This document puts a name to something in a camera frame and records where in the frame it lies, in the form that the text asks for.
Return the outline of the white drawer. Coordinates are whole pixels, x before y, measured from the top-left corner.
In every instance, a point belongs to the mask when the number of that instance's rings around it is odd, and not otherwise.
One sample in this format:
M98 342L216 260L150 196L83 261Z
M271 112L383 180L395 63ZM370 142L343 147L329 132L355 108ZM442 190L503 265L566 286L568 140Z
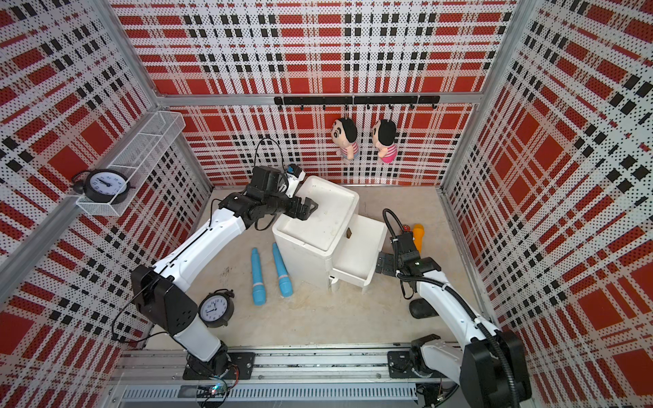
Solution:
M338 243L333 255L331 277L360 287L365 293L375 275L379 253L388 234L385 223L355 214L348 228L352 237L344 237Z

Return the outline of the orange toy microphone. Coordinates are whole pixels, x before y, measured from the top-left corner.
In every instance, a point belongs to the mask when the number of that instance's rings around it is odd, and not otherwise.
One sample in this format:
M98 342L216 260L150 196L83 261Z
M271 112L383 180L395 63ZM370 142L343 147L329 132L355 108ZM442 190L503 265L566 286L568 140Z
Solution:
M423 251L423 238L425 235L425 229L422 224L415 224L413 226L413 241L414 245L417 248L417 251L421 253Z

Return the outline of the white plastic drawer cabinet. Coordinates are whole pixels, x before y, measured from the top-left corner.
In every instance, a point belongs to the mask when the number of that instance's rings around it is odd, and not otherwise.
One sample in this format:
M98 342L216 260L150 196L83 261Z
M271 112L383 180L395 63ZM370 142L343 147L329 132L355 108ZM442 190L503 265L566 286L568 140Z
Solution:
M306 282L327 290L335 250L358 213L360 197L317 176L307 178L296 196L311 199L318 208L306 220L282 215L272 227L275 243L294 285Z

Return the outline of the blue toy microphone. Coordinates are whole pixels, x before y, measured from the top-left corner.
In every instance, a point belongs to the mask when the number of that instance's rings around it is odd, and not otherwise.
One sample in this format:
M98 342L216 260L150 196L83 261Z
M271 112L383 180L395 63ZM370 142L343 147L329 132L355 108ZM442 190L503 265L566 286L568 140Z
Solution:
M266 303L266 291L265 291L265 284L263 280L262 264L257 248L252 249L251 265L252 265L252 281L253 281L253 288L252 288L253 304L255 306L263 306Z
M275 269L277 270L277 279L280 293L284 299L289 298L294 294L294 289L292 289L292 282L287 272L286 265L282 259L279 247L276 243L272 244L272 252L275 261Z

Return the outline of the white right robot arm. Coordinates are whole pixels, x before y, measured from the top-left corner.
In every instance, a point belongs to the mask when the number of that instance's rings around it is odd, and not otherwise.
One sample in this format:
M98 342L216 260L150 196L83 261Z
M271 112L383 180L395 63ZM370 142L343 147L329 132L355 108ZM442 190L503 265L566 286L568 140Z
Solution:
M457 384L471 407L518 407L532 397L522 341L476 311L452 286L433 258L421 256L413 233L389 208L382 212L389 230L392 270L408 297L412 317L440 317L457 343L432 334L413 340L406 364L389 364L392 374L429 378L440 375Z

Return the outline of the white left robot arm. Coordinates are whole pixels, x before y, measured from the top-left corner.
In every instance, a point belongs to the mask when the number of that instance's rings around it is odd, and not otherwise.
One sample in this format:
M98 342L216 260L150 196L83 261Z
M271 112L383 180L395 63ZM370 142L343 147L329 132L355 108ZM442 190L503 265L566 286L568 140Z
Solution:
M227 290L210 294L211 299L224 299L224 313L217 316L192 300L187 291L211 260L260 219L279 214L309 219L319 206L296 194L305 177L305 171L294 163L283 168L255 164L243 190L212 201L209 220L199 231L154 265L140 265L132 271L130 304L186 350L193 377L221 378L236 368L226 344L210 331L227 325L234 295Z

